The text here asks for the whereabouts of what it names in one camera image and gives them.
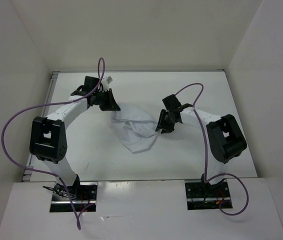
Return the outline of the white fabric skirt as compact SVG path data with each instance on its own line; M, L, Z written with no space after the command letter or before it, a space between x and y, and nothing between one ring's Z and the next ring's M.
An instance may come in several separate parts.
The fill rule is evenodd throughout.
M110 127L117 139L132 154L150 150L157 139L158 122L142 108L119 103L119 111L110 115Z

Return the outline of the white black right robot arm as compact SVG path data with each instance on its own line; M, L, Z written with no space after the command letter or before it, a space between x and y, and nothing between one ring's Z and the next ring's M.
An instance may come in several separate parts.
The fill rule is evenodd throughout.
M162 109L155 130L169 134L177 123L199 128L202 132L204 172L200 190L203 195L211 197L218 191L218 183L230 175L227 170L229 161L246 150L246 139L233 115L214 115L189 103Z

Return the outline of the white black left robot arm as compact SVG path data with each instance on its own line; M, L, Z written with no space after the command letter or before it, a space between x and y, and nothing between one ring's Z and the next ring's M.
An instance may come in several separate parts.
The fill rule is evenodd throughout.
M32 121L30 153L45 163L54 174L57 187L70 200L81 195L79 176L72 170L66 153L68 150L66 130L71 123L92 106L99 106L101 111L120 111L112 89L96 89L92 95L91 87L80 86L69 97L69 104L64 104L45 117L36 117Z

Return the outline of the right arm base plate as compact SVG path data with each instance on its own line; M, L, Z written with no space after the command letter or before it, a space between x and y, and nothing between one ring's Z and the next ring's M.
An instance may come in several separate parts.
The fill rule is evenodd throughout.
M232 209L231 195L227 181L205 185L201 180L186 181L185 195L188 211Z

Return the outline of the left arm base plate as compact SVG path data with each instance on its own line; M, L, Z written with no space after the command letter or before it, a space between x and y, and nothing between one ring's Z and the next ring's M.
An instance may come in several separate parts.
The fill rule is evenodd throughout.
M67 192L63 186L58 186L56 183L54 187L43 187L52 192L50 213L69 213L73 211ZM97 207L97 193L97 182L81 182L77 195L70 192L76 212L95 212Z

